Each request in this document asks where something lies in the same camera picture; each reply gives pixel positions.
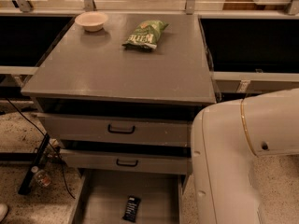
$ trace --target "cable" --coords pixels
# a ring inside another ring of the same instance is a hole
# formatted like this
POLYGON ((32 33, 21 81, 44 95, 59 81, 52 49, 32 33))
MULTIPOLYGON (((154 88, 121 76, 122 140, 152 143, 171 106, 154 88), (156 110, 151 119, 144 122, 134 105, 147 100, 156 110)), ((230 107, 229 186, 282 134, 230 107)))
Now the cable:
MULTIPOLYGON (((31 123, 33 126, 36 127, 36 129, 45 137, 45 134, 31 121, 29 120, 27 117, 25 117, 23 115, 23 113, 19 110, 18 107, 16 107, 8 98, 5 98, 15 109, 16 111, 24 118, 26 119, 29 123, 31 123)), ((66 180, 65 180, 65 174, 64 174, 64 161, 63 158, 61 157, 59 151, 56 150, 56 148, 50 143, 48 142, 48 145, 50 145, 50 147, 54 150, 54 152, 57 154, 59 160, 60 160, 60 164, 62 165, 62 173, 63 173, 63 178, 64 178, 64 185, 66 187, 67 192, 69 193, 69 195, 73 198, 76 199, 75 196, 72 194, 72 192, 70 191, 70 189, 67 186, 66 180)))
POLYGON ((25 117, 24 115, 23 115, 23 113, 19 110, 19 108, 17 108, 14 104, 12 104, 11 103, 11 101, 8 99, 8 98, 5 98, 16 110, 17 110, 17 112, 20 114, 20 115, 22 115, 22 117, 24 118, 24 119, 26 119, 28 122, 30 122, 33 126, 35 126, 39 131, 40 131, 40 133, 43 135, 43 136, 45 136, 45 134, 31 121, 31 120, 29 120, 27 117, 25 117))

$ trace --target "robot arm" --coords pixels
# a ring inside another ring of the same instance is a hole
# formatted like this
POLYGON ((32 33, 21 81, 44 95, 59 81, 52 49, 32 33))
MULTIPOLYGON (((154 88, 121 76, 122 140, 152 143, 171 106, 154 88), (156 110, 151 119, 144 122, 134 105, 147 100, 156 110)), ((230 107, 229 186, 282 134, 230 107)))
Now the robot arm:
POLYGON ((219 103, 192 125, 192 165, 202 224, 264 224, 253 160, 299 153, 299 89, 219 103))

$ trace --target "chip bag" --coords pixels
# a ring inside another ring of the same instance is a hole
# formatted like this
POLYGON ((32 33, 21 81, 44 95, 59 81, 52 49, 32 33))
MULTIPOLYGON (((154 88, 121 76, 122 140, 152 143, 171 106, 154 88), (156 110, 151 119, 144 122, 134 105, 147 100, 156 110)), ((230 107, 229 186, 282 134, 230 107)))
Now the chip bag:
POLYGON ((168 26, 159 20, 148 20, 140 23, 122 45, 126 48, 151 51, 157 48, 162 31, 168 26))

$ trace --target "counter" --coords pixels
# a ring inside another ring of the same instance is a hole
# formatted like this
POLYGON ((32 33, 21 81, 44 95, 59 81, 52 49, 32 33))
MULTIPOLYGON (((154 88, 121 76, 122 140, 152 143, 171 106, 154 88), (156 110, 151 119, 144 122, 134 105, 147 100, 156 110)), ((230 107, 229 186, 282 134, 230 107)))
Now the counter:
POLYGON ((104 30, 74 24, 22 89, 30 96, 141 103, 213 104, 197 16, 108 14, 104 30), (150 19, 169 23, 151 53, 121 44, 150 19))

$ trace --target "cabinet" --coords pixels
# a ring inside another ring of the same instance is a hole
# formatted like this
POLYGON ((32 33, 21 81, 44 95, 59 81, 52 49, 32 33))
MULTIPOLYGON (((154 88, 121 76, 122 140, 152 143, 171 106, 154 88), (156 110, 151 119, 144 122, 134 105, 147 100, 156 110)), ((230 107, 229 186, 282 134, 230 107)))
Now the cabinet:
POLYGON ((137 223, 180 223, 190 127, 215 103, 198 17, 108 16, 96 33, 74 24, 22 93, 66 163, 83 171, 70 223, 121 223, 129 195, 141 198, 137 223), (153 19, 169 23, 155 51, 121 46, 153 19))

